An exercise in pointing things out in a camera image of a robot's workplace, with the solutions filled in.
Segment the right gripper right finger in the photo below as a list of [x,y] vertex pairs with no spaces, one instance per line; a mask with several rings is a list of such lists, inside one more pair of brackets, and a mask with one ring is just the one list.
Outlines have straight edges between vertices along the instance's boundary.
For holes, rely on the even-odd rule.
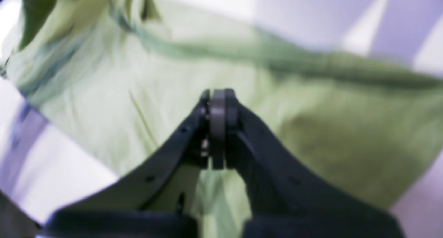
[[302,165],[231,89],[218,90],[226,167],[246,184],[244,238],[402,238],[397,221]]

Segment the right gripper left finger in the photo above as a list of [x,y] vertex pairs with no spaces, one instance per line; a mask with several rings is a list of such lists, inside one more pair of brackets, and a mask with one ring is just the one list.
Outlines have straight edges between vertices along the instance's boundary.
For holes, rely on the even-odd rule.
[[209,90],[169,139],[139,167],[92,196],[56,211],[43,238],[197,238],[190,216],[209,164]]

